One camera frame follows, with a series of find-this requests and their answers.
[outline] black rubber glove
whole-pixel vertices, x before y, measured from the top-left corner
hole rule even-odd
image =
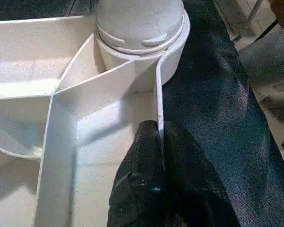
[[[174,205],[189,227],[239,227],[214,166],[188,131],[165,123],[165,162]]]
[[[108,227],[163,227],[166,181],[157,123],[139,125],[109,199]]]

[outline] tiled floor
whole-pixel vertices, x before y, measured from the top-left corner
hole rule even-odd
[[[231,39],[244,28],[244,21],[248,17],[251,9],[254,7],[257,0],[215,0],[219,8],[225,25],[228,29]],[[223,2],[229,4],[230,1],[235,1],[232,7],[225,7]],[[256,14],[253,22],[248,30],[243,33],[242,39],[235,45],[237,50],[254,42],[254,40],[275,20],[273,12],[270,10],[268,0],[264,0],[261,8]],[[271,32],[280,30],[281,27],[277,25]],[[278,93],[272,87],[266,87],[261,92],[255,92],[256,98],[263,109],[272,135],[281,151],[284,159],[284,148],[282,143],[284,141],[284,92]]]
[[[217,6],[220,6],[220,14],[229,31],[231,39],[235,38],[242,30],[244,30],[245,22],[254,7],[257,0],[215,0]],[[255,41],[260,34],[265,31],[269,25],[275,20],[275,15],[270,10],[268,0],[264,0],[261,8],[254,17],[248,29],[241,33],[242,39],[236,43],[237,50],[244,48]],[[281,29],[277,25],[273,31]]]

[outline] white plastic tray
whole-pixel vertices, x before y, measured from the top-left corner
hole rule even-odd
[[[25,209],[16,199],[3,206],[26,210],[18,218],[29,221],[21,226],[105,226],[115,172],[139,123],[155,120],[163,133],[161,87],[177,68],[190,29],[188,16],[174,44],[147,56],[109,48],[95,32],[93,16],[15,21],[12,28],[10,23],[0,22],[0,37],[15,33],[8,40],[21,48],[0,49],[0,90],[15,90],[0,94],[0,152],[8,155],[0,155],[0,167],[9,157],[41,163],[32,198],[36,209]],[[27,35],[14,31],[17,27],[27,29]],[[12,69],[18,73],[9,74]],[[29,76],[21,76],[22,71],[30,71]],[[4,169],[2,176],[9,174]],[[23,199],[30,196],[25,193]],[[9,215],[2,215],[0,227],[9,226]]]

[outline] white plastic partition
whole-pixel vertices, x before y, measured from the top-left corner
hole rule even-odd
[[[137,87],[135,62],[129,61],[53,96],[36,226],[105,226],[108,203],[100,194],[109,197],[138,125],[158,120],[156,94]]]

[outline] white floor tile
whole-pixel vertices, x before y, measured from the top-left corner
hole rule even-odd
[[[259,20],[258,23],[259,23],[261,29],[263,31],[265,31],[274,22],[274,20],[275,20],[275,18],[269,19],[269,20]],[[270,34],[272,32],[279,31],[281,29],[282,29],[282,27],[278,24],[268,34]]]
[[[235,30],[239,30],[242,31],[244,30],[244,26],[242,25],[233,25],[235,26]],[[250,45],[251,43],[253,43],[256,38],[259,37],[259,35],[262,34],[262,29],[260,27],[260,25],[258,24],[257,21],[254,21],[250,24],[249,28],[244,31],[241,32],[242,38],[240,41],[238,41],[235,45],[237,50],[240,50],[248,45]]]
[[[267,118],[270,131],[284,160],[284,148],[282,147],[282,143],[284,141],[284,108],[265,110],[264,113]]]
[[[252,9],[255,6],[257,0],[247,0],[249,7]],[[274,19],[275,15],[270,9],[270,4],[268,0],[264,0],[260,9],[258,10],[254,20],[267,20]]]

